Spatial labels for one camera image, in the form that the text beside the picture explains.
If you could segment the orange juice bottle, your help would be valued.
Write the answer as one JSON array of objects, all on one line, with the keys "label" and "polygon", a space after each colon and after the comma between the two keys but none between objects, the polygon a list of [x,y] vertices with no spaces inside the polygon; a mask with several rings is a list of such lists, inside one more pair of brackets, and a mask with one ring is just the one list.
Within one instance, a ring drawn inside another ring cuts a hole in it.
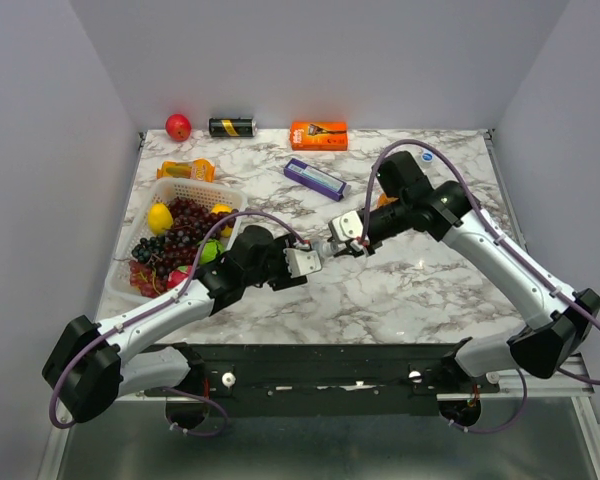
[{"label": "orange juice bottle", "polygon": [[388,197],[385,193],[382,193],[377,200],[377,207],[380,208],[386,206],[394,201],[396,201],[396,198]]}]

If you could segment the small water bottle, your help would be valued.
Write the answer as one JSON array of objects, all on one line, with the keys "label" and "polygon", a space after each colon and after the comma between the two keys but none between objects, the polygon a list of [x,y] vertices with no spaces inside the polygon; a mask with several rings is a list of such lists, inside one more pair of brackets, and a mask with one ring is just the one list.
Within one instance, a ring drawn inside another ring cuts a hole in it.
[{"label": "small water bottle", "polygon": [[317,239],[317,240],[313,241],[311,243],[311,245],[312,245],[312,249],[317,252],[318,256],[321,259],[328,259],[328,258],[334,257],[340,251],[340,245],[338,244],[339,251],[335,255],[333,255],[330,250],[331,243],[338,244],[337,242],[333,242],[333,241]]}]

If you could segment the blue white bottle cap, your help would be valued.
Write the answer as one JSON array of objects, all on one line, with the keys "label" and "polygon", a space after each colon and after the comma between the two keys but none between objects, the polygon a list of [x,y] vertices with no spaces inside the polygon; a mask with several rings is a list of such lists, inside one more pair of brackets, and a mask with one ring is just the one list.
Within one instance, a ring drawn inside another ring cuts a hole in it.
[{"label": "blue white bottle cap", "polygon": [[434,156],[431,152],[429,151],[424,151],[421,154],[421,160],[424,164],[431,164],[434,160]]}]

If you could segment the large clear plastic bottle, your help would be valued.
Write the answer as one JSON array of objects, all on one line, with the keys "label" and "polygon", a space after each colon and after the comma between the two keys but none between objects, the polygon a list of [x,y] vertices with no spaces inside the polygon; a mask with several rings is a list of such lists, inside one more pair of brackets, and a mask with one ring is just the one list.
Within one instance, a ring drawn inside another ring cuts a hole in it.
[{"label": "large clear plastic bottle", "polygon": [[427,173],[431,173],[435,170],[438,163],[436,156],[429,150],[423,149],[419,155],[420,167]]}]

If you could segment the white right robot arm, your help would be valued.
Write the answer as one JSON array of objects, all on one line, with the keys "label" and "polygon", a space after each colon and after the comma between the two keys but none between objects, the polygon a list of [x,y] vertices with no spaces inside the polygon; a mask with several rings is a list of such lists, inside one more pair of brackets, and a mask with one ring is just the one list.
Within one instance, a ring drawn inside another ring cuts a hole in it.
[{"label": "white right robot arm", "polygon": [[426,233],[480,270],[525,323],[511,334],[462,341],[440,367],[442,384],[460,392],[476,377],[512,368],[552,377],[588,336],[600,296],[590,288],[577,291],[542,269],[458,182],[433,187],[409,152],[389,155],[375,176],[390,203],[331,220],[335,242],[359,256],[408,230]]}]

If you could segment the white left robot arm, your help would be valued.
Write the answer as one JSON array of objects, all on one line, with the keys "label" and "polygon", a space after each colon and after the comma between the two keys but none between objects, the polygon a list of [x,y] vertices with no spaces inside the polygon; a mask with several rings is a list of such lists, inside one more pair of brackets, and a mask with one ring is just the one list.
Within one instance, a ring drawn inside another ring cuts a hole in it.
[{"label": "white left robot arm", "polygon": [[182,326],[206,319],[238,302],[247,288],[269,284],[274,290],[305,283],[321,268],[316,251],[275,238],[256,225],[246,227],[231,249],[215,260],[193,267],[189,277],[165,294],[99,323],[86,316],[64,328],[42,369],[52,389],[48,414],[60,429],[57,415],[64,406],[74,423],[85,423],[106,411],[120,396],[138,390],[174,388],[194,393],[202,380],[200,368],[178,349],[152,358],[146,348]]}]

